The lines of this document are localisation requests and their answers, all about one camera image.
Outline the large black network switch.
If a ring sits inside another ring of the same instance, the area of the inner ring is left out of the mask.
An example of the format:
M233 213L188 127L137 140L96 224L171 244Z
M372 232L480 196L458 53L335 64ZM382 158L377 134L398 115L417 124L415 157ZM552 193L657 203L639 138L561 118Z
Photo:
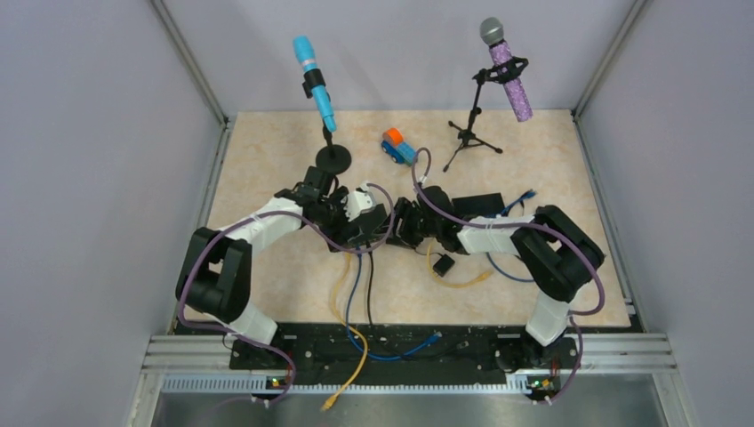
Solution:
M347 249L364 248L382 238L387 231L389 214L384 204L378 204L371 212L360 214L355 220L338 220L327 229L329 238L338 246Z

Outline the small black wall plug adapter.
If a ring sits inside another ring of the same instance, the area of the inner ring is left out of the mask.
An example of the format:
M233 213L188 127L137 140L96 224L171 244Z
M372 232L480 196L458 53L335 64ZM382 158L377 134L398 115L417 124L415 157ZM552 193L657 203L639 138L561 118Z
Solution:
M444 278L455 265L455 260L448 254L442 254L435 250L423 251L418 248L414 248L413 251L418 255L429 258L428 271L435 278Z

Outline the small black ribbed network switch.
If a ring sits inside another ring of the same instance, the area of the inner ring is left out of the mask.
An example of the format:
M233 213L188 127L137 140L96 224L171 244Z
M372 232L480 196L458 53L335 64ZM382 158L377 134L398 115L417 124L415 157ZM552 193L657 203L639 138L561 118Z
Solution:
M506 207L500 193L454 197L451 201L456 216L468 221L478 216L494 217Z

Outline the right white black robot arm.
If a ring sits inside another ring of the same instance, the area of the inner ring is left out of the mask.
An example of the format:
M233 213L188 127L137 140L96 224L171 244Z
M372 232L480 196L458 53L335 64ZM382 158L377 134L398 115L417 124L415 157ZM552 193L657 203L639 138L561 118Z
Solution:
M508 254L528 269L539 293L521 342L524 360L544 367L557 356L557 343L572 315L570 304L592 281L605 254L559 207L545 205L526 216L508 216L499 193L450 198L438 186L411 201L400 197L395 218L379 230L394 246L414 249L435 239L447 252Z

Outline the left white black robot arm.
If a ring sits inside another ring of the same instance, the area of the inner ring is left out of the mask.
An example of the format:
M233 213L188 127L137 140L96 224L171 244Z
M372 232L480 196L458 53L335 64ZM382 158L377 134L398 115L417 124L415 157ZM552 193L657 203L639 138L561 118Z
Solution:
M192 234L175 289L177 300L230 331L253 340L252 357L263 367L279 365L285 344L277 323L251 297L253 258L280 238L309 225L329 238L328 249L365 248L381 239L389 213L371 188L339 185L335 175L308 168L302 181L281 189L256 212L220 230Z

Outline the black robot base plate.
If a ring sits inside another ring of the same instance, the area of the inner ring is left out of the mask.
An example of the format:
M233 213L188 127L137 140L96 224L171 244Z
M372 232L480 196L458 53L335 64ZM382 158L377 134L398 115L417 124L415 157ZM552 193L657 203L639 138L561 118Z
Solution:
M233 370L284 369L292 360L299 386L340 385L360 372L358 386L503 385L515 374L535 371L526 386L553 388L574 367L581 346L561 336L539 349L520 326L359 324L347 334L335 323L282 323L273 346L286 358L218 333Z

